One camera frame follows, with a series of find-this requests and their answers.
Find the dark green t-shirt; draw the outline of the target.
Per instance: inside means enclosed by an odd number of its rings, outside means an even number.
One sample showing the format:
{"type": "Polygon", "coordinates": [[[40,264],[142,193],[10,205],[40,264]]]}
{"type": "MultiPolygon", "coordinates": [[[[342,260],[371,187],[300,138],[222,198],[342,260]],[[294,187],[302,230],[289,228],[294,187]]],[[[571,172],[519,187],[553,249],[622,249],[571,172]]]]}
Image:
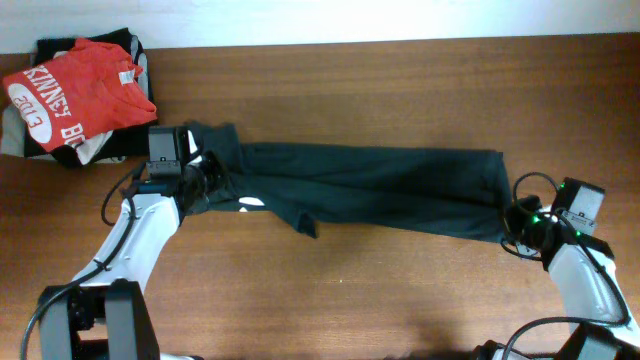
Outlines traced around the dark green t-shirt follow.
{"type": "Polygon", "coordinates": [[[504,237],[511,195],[498,151],[243,143],[232,124],[188,127],[226,172],[203,211],[268,211],[312,238],[319,222],[504,237]]]}

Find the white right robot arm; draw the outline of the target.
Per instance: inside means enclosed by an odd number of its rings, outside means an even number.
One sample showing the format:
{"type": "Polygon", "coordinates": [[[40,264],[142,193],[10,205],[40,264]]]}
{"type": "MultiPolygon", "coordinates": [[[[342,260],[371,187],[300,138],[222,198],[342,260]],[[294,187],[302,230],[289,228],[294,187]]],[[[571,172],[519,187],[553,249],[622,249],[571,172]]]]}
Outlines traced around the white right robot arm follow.
{"type": "Polygon", "coordinates": [[[570,177],[557,183],[530,172],[515,181],[513,202],[503,215],[501,246],[542,264],[561,294],[565,314],[531,321],[504,344],[489,340],[472,351],[472,359],[639,360],[639,325],[617,282],[615,256],[607,242],[593,236],[604,197],[603,188],[570,177]],[[534,195],[518,196],[520,183],[536,175],[553,186],[549,206],[534,195]],[[560,349],[527,353],[516,348],[526,332],[551,324],[569,326],[560,349]]]}

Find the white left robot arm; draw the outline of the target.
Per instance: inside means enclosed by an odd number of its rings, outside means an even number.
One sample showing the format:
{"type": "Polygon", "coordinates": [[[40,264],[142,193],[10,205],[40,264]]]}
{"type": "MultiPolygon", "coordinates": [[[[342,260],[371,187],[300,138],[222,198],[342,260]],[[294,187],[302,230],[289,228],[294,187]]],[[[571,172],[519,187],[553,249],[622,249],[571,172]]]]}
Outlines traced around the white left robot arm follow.
{"type": "Polygon", "coordinates": [[[91,261],[49,286],[25,333],[45,359],[164,359],[143,296],[159,256],[184,219],[223,186],[220,160],[194,126],[150,128],[148,161],[119,180],[118,219],[91,261]]]}

